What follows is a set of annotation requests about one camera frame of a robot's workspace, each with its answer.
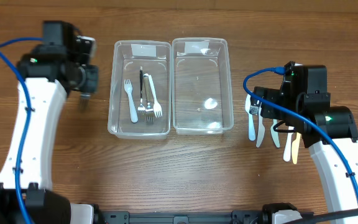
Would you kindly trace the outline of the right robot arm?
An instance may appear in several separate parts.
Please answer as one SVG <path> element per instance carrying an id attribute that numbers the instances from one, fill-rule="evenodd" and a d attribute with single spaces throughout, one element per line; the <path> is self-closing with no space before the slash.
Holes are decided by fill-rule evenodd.
<path id="1" fill-rule="evenodd" d="M 340 148 L 338 148 L 340 143 L 348 147 L 354 146 L 358 149 L 358 142 L 352 142 L 350 138 L 334 141 L 320 127 L 305 117 L 267 101 L 248 89 L 246 89 L 246 92 L 251 98 L 259 100 L 263 106 L 271 106 L 286 113 L 290 118 L 308 124 L 326 142 L 324 144 L 322 141 L 319 141 L 313 144 L 309 147 L 309 151 L 323 183 L 329 212 L 311 218 L 301 218 L 300 214 L 295 214 L 293 210 L 280 210 L 273 213 L 273 222 L 318 223 L 331 221 L 358 223 L 358 167 L 352 168 Z"/>

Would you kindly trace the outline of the black handled metal fork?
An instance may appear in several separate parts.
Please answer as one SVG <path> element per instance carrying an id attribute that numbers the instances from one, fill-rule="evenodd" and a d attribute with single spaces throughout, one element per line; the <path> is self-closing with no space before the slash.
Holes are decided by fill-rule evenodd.
<path id="1" fill-rule="evenodd" d="M 143 89 L 143 67 L 140 66 L 139 70 L 139 82 L 140 82 L 140 104 L 138 106 L 138 112 L 140 115 L 145 114 L 145 106 L 143 105 L 142 89 Z"/>

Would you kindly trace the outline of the silver metal fork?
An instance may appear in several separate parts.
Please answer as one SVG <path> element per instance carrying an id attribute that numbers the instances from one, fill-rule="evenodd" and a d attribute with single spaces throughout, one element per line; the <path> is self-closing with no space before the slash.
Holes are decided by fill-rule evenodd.
<path id="1" fill-rule="evenodd" d="M 90 93 L 81 93 L 78 105 L 80 111 L 84 111 L 87 108 L 90 98 Z"/>
<path id="2" fill-rule="evenodd" d="M 145 120 L 147 124 L 154 123 L 154 109 L 151 104 L 152 94 L 150 91 L 149 75 L 143 74 L 144 91 L 146 97 Z"/>

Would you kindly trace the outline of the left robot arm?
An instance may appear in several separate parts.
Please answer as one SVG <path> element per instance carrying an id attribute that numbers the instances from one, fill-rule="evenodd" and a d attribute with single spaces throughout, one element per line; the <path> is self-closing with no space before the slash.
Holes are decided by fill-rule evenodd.
<path id="1" fill-rule="evenodd" d="M 95 205 L 71 203 L 53 191 L 52 154 L 60 114 L 71 91 L 94 92 L 90 65 L 95 40 L 76 36 L 79 49 L 38 38 L 35 49 L 11 70 L 19 102 L 11 145 L 0 171 L 0 223 L 101 223 Z"/>

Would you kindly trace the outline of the small white plastic fork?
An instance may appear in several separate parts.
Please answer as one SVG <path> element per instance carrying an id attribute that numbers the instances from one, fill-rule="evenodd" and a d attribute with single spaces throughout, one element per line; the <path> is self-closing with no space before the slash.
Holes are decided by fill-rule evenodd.
<path id="1" fill-rule="evenodd" d="M 155 114 L 156 118 L 161 118 L 163 116 L 162 107 L 161 107 L 161 105 L 160 105 L 160 103 L 158 102 L 158 99 L 157 99 L 157 94 L 156 94 L 156 91 L 155 91 L 154 81 L 153 81 L 151 75 L 148 75 L 148 78 L 149 78 L 149 83 L 150 83 L 150 87 L 151 87 L 152 96 L 154 98 L 154 105 L 153 105 L 154 114 Z"/>

